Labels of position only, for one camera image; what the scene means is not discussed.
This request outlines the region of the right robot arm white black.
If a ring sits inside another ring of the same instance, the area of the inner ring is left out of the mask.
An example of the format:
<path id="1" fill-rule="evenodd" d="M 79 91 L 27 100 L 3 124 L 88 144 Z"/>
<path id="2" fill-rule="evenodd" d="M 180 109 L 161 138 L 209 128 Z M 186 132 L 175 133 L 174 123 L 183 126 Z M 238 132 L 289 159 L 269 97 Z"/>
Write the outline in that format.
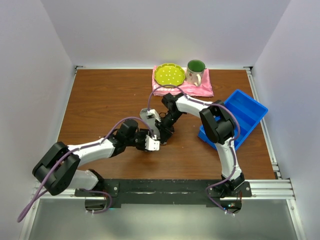
<path id="1" fill-rule="evenodd" d="M 155 120 L 160 142 L 167 143 L 174 133 L 174 124 L 183 114 L 200 118 L 205 135 L 214 143 L 221 163 L 221 178 L 208 188 L 219 189 L 233 197 L 245 182 L 244 174 L 238 164 L 235 140 L 240 136 L 240 125 L 235 116 L 222 101 L 208 102 L 195 99 L 187 94 L 168 93 L 161 102 L 167 108 L 165 116 Z"/>

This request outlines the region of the grey sock black stripes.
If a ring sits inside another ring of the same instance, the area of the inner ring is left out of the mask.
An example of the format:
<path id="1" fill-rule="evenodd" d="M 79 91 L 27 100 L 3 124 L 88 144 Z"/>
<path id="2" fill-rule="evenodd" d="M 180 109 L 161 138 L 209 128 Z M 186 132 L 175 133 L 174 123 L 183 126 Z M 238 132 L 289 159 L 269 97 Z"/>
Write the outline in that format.
<path id="1" fill-rule="evenodd" d="M 154 118 L 148 118 L 147 117 L 147 108 L 143 108 L 140 113 L 139 116 L 140 118 L 147 123 L 147 125 L 150 127 L 150 129 L 153 131 L 154 135 L 157 137 L 157 139 L 160 139 L 160 131 L 157 127 L 157 124 L 159 124 L 161 121 L 157 121 Z"/>

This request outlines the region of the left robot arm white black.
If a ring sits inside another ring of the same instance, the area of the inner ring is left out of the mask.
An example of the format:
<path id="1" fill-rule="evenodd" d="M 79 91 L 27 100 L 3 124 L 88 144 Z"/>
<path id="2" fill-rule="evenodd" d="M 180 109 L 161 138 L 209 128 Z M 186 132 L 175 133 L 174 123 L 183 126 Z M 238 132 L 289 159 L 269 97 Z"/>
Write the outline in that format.
<path id="1" fill-rule="evenodd" d="M 32 170 L 32 175 L 52 196 L 67 189 L 85 189 L 92 196 L 104 190 L 101 177 L 93 170 L 79 167 L 100 159 L 115 157 L 127 147 L 144 152 L 160 148 L 159 133 L 148 127 L 139 128 L 139 118 L 125 118 L 104 137 L 83 144 L 54 143 Z"/>

